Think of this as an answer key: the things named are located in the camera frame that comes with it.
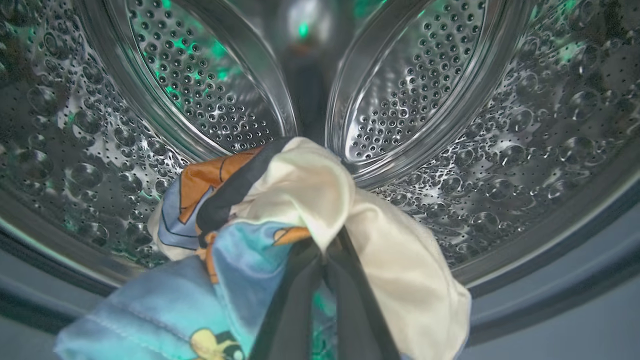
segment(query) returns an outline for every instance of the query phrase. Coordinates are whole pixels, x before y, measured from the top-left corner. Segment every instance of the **washing machine drum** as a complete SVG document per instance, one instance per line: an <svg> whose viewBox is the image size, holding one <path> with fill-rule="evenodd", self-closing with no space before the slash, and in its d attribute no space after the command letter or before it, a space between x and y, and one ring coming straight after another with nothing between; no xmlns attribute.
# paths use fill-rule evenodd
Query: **washing machine drum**
<svg viewBox="0 0 640 360"><path fill-rule="evenodd" d="M186 164L307 136L482 284L627 196L640 161L631 0L11 0L0 217L118 286Z"/></svg>

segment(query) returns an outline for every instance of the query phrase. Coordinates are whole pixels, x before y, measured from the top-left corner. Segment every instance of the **stitching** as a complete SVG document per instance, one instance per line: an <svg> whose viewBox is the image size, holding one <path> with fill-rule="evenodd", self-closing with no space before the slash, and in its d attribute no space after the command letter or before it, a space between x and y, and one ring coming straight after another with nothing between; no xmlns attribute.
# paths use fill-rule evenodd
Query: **stitching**
<svg viewBox="0 0 640 360"><path fill-rule="evenodd" d="M134 316L137 316L138 318L140 318L140 319L142 319L142 320L148 321L148 322L150 322L150 323L152 323L152 324L154 324L154 325L156 325L156 326L159 326L160 328L162 328L162 329L164 329L164 330L167 330L168 332L170 332L172 335L176 336L177 338L179 338L179 339L182 339L182 340L184 340L184 341L189 342L189 338L185 337L185 336L184 336L184 335L182 335L182 334L179 334L176 330L174 330L174 329L172 329L171 327L169 327L169 325L168 325L168 324L166 324L166 323L160 322L160 321L158 321L157 319L154 319L154 318L151 318L151 317L149 317L149 316L147 316L147 315L141 314L141 313L139 313L139 312L137 312L137 311L135 311L135 310L131 309L131 308L130 308L130 307L128 307L128 306L125 306L125 305L123 305L123 304L119 304L119 303L117 303L117 302L113 301L112 299L109 299L109 300L107 301L107 303L108 303L108 304L111 304L111 305L113 305L114 307L117 307L117 308L119 308L119 309L122 309L122 310L128 311L128 312L132 313Z"/></svg>
<svg viewBox="0 0 640 360"><path fill-rule="evenodd" d="M89 320L91 320L91 321L97 322L98 324L100 324L100 325L102 325L102 326L106 327L107 329L112 330L113 332L115 332L115 333L119 334L119 335L120 335L120 336L122 336L123 338L127 338L127 339L129 339L129 340L131 340L131 341L133 341L133 342L137 343L138 345L140 345L140 346L144 347L144 348L147 348L147 349L149 349L149 350L151 350L151 351L153 351L153 352L156 352L156 353L158 353L158 354L162 355L165 359L169 359L169 360L177 360L177 358L175 358L175 357L171 357L171 356L169 356L169 355L165 354L164 352L162 352L162 351L160 351L160 350L158 350L158 349L156 349L156 348L154 348L154 347L151 347L151 345L149 345L149 344L147 344L147 343L144 343L144 342L142 342L142 341L140 341L140 340L138 340L138 339L136 339L136 338L134 338L134 337L132 337L132 336L130 336L130 335L128 335L128 334L126 334L124 331L122 331L122 330L121 330L120 328L118 328L117 326L114 326L113 324L106 323L106 322L102 321L101 319L99 319L99 318L97 318L97 317L95 317L95 316L93 316L93 315L87 315L87 317L86 317L86 318L87 318L87 319L89 319Z"/></svg>

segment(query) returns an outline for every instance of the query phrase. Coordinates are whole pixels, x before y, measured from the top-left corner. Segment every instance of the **fabric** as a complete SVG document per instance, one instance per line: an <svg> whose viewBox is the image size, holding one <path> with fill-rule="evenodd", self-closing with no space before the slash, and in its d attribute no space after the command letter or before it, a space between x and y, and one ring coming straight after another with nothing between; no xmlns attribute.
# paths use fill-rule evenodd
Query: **fabric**
<svg viewBox="0 0 640 360"><path fill-rule="evenodd" d="M148 224L175 262L65 329L56 351L65 359L133 358L106 355L122 341L136 359L242 358L291 244L311 235L324 252L342 226L405 358L454 358L467 337L470 295L433 235L357 189L338 158L304 138L187 166ZM316 293L314 319L314 358L332 359L335 303L326 288Z"/></svg>

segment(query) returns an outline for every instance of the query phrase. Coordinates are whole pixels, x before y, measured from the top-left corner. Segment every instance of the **embossed bubble pattern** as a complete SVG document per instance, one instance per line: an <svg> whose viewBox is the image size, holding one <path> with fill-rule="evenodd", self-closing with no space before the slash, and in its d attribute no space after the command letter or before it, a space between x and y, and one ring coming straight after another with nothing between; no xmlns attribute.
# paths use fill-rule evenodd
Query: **embossed bubble pattern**
<svg viewBox="0 0 640 360"><path fill-rule="evenodd" d="M165 262L145 224L186 160L130 109L67 2L2 11L3 191L97 251Z"/></svg>
<svg viewBox="0 0 640 360"><path fill-rule="evenodd" d="M639 19L633 1L540 1L464 135L374 192L431 228L451 267L560 211L639 134Z"/></svg>
<svg viewBox="0 0 640 360"><path fill-rule="evenodd" d="M434 1L410 23L358 105L347 161L375 160L430 127L476 50L483 17L484 1Z"/></svg>
<svg viewBox="0 0 640 360"><path fill-rule="evenodd" d="M281 133L243 70L187 11L126 0L132 49L176 114L228 152ZM394 44L349 128L347 160L386 155L445 104L479 48L489 1L432 2ZM0 6L0 187L105 256L166 258L146 222L187 160L137 113L70 1ZM559 211L637 137L633 1L540 1L463 136L374 193L436 235L452 268Z"/></svg>
<svg viewBox="0 0 640 360"><path fill-rule="evenodd" d="M128 0L138 56L165 96L202 135L228 152L264 145L282 130L239 64L188 11Z"/></svg>

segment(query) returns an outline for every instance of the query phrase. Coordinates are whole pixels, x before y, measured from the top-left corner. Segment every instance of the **white fabric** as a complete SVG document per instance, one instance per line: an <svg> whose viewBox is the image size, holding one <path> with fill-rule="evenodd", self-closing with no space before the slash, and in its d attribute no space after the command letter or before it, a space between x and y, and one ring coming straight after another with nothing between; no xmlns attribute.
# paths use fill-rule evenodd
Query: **white fabric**
<svg viewBox="0 0 640 360"><path fill-rule="evenodd" d="M345 225L399 350L453 359L464 345L471 298L431 232L357 189L340 160L310 140L291 140L231 214L232 222L307 227L323 252Z"/></svg>
<svg viewBox="0 0 640 360"><path fill-rule="evenodd" d="M154 239L153 243L157 246L158 250L163 252L163 254L172 261L184 259L189 255L193 255L193 250L177 246L165 245L158 238L158 229L160 228L160 219L162 218L163 204L164 202L160 200L154 212L151 213L151 215L149 216L149 220L147 221L147 230L149 230L149 234L151 234Z"/></svg>

